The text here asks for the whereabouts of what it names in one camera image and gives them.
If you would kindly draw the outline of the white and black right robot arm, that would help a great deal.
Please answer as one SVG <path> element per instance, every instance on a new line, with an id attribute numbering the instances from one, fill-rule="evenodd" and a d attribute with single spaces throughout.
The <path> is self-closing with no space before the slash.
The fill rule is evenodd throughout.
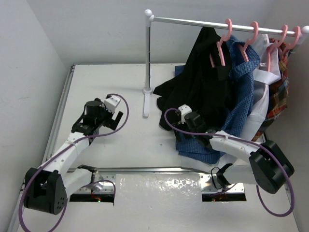
<path id="1" fill-rule="evenodd" d="M 180 122 L 174 126 L 177 137 L 185 134 L 211 152 L 225 153 L 233 160 L 221 159 L 216 181 L 222 188 L 233 183 L 257 185 L 264 191 L 275 194 L 284 185 L 290 184 L 295 170 L 278 145 L 267 140 L 257 143 L 232 136 L 223 130 L 207 127 L 197 112 L 181 111 Z"/>

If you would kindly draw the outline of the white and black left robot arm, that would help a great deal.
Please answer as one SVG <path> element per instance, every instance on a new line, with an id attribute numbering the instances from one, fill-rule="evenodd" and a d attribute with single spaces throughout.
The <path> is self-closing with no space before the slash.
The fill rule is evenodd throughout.
<path id="1" fill-rule="evenodd" d="M 115 110 L 124 101 L 119 94 L 109 94 L 104 100 L 95 98 L 85 103 L 82 114 L 60 149 L 39 168 L 27 171 L 21 200 L 23 207 L 57 215 L 70 195 L 93 183 L 94 167 L 82 165 L 71 174 L 67 171 L 94 139 L 101 136 L 101 127 L 111 129 L 112 134 L 122 128 L 119 122 L 123 112 L 115 114 Z"/>

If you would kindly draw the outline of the black shirt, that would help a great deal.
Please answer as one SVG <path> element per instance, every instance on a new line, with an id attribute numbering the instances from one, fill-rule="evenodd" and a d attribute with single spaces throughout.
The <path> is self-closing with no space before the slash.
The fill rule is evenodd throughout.
<path id="1" fill-rule="evenodd" d="M 157 107 L 164 113 L 169 108 L 188 105 L 198 111 L 206 124 L 221 128 L 227 114 L 235 106 L 233 81 L 229 77 L 231 56 L 222 44 L 225 65 L 221 64 L 216 43 L 220 36 L 215 29 L 203 27 L 180 74 L 154 90 Z"/>

